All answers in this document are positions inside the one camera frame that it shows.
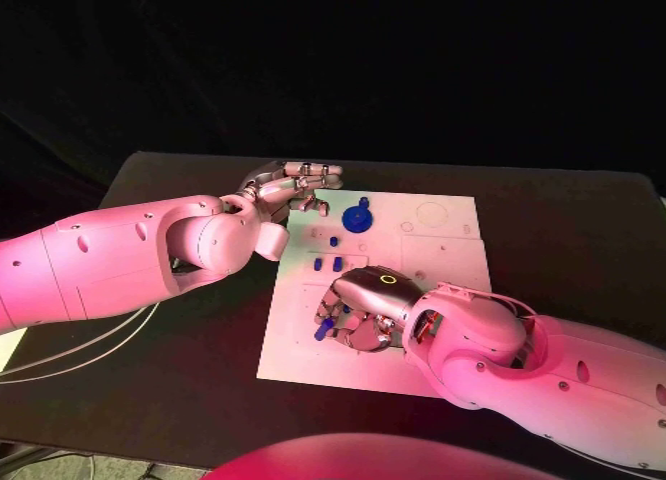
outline table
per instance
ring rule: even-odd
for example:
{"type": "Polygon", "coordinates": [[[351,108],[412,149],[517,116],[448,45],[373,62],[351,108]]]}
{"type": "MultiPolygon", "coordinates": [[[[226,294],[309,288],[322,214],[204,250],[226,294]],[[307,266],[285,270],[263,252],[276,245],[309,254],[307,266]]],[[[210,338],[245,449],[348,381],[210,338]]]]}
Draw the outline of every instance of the table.
{"type": "MultiPolygon", "coordinates": [[[[136,153],[100,207],[224,195],[266,161],[136,153]]],[[[642,176],[330,163],[345,168],[350,190],[474,196],[492,291],[666,348],[666,210],[642,176]]],[[[490,411],[257,380],[275,273],[276,264],[255,255],[237,274],[164,302],[145,330],[102,361],[46,381],[0,386],[0,440],[206,468],[285,439],[377,432],[439,440],[560,476],[625,478],[490,411]]],[[[28,329],[10,365],[77,345],[121,318],[28,329]]]]}

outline blue object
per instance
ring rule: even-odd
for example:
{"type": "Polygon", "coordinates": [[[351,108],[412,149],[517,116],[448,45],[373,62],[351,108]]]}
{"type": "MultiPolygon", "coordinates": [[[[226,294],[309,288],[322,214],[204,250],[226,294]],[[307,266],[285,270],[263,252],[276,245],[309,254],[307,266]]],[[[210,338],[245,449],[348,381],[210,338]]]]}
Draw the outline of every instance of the blue object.
{"type": "Polygon", "coordinates": [[[371,212],[368,211],[368,199],[361,197],[358,205],[343,212],[343,227],[351,233],[361,233],[368,230],[373,223],[371,212]]]}
{"type": "Polygon", "coordinates": [[[314,333],[314,338],[321,341],[325,338],[325,332],[335,326],[335,321],[328,317],[318,326],[318,330],[314,333]]]}

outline white board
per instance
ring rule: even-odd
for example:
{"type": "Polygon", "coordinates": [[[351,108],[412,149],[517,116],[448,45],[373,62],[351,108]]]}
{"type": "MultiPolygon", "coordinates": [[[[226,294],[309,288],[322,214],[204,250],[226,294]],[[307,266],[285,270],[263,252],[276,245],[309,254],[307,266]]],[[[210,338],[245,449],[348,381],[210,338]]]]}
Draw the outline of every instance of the white board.
{"type": "Polygon", "coordinates": [[[491,291],[484,243],[471,197],[400,193],[317,192],[330,214],[291,212],[289,242],[278,267],[256,377],[332,387],[436,397],[402,349],[361,353],[332,340],[314,340],[314,313],[332,280],[351,268],[381,265],[423,289],[438,281],[491,291]],[[370,229],[347,232],[345,208],[368,199],[370,229]],[[338,245],[330,246],[335,236],[338,245]],[[343,270],[332,259],[343,257],[343,270]],[[314,270],[314,259],[322,267],[314,270]]]}

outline mechanical hand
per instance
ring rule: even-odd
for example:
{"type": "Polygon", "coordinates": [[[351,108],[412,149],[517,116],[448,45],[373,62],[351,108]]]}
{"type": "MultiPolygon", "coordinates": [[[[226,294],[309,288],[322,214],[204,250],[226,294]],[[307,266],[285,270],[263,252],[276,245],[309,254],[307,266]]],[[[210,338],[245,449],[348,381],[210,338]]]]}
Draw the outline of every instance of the mechanical hand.
{"type": "Polygon", "coordinates": [[[343,186],[343,169],[334,165],[302,162],[270,162],[253,170],[239,186],[239,193],[256,205],[260,218],[278,223],[289,209],[318,210],[328,214],[328,204],[315,198],[318,188],[343,186]]]}
{"type": "Polygon", "coordinates": [[[288,234],[273,222],[285,207],[327,214],[314,189],[340,188],[340,174],[335,166],[272,163],[234,195],[86,212],[0,242],[0,334],[129,312],[224,278],[253,252],[278,260],[288,234]]]}
{"type": "Polygon", "coordinates": [[[454,405],[494,410],[611,463],[666,470],[663,350],[501,295],[448,283],[422,292],[383,267],[341,275],[314,321],[318,339],[367,352],[402,333],[405,358],[454,405]],[[343,305],[351,327],[338,324],[343,305]]]}

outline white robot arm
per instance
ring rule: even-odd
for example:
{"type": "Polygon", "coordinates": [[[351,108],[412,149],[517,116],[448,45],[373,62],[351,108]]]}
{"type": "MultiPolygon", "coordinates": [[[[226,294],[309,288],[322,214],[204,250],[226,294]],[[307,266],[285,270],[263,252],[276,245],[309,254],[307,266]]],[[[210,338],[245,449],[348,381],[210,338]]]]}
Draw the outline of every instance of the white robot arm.
{"type": "Polygon", "coordinates": [[[666,471],[663,350],[500,295],[446,283],[423,292],[383,267],[332,282],[315,322],[318,339],[367,352],[397,332],[406,360],[454,405],[494,410],[606,462],[666,471]],[[356,324],[337,328],[343,305],[356,324]]]}
{"type": "Polygon", "coordinates": [[[129,312],[224,278],[253,252],[278,260],[288,234],[276,222],[289,208],[327,215],[314,189],[340,188],[340,174],[270,163],[234,195],[86,212],[0,242],[0,334],[129,312]]]}

